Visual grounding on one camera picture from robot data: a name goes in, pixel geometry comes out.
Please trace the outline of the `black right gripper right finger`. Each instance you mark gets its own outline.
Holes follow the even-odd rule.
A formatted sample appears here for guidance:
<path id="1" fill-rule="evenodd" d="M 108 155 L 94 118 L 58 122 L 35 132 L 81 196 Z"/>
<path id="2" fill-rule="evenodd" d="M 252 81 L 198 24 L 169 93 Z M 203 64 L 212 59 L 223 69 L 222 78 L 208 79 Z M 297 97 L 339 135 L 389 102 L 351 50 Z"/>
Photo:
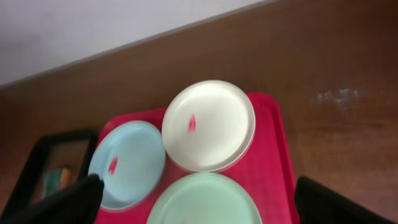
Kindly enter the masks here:
<path id="1" fill-rule="evenodd" d="M 297 180 L 294 202 L 303 224 L 394 223 L 306 176 Z"/>

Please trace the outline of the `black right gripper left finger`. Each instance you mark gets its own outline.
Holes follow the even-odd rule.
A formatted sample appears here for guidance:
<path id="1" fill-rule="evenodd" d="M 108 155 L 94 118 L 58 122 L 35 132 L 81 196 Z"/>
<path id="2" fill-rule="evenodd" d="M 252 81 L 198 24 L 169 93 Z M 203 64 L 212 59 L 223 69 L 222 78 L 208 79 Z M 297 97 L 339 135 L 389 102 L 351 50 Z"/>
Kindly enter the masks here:
<path id="1" fill-rule="evenodd" d="M 77 183 L 25 208 L 2 224 L 94 223 L 103 198 L 104 182 L 91 174 Z"/>

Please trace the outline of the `light blue plate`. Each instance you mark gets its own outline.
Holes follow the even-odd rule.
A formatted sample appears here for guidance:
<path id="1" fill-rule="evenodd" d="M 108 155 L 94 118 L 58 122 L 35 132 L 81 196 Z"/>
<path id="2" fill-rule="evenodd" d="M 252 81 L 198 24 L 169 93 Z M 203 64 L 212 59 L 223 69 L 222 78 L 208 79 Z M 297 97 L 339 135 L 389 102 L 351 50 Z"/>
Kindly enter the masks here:
<path id="1" fill-rule="evenodd" d="M 146 121 L 124 123 L 99 143 L 88 169 L 104 183 L 100 208 L 121 212 L 148 196 L 164 171 L 160 131 Z"/>

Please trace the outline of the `light green plate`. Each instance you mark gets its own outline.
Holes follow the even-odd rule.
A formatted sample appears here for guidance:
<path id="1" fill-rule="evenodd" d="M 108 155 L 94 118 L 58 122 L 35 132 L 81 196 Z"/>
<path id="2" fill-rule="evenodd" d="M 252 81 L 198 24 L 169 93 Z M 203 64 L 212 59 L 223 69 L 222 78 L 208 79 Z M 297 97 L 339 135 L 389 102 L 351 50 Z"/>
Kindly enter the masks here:
<path id="1" fill-rule="evenodd" d="M 232 179 L 216 173 L 190 174 L 157 199 L 149 224 L 261 224 L 250 195 Z"/>

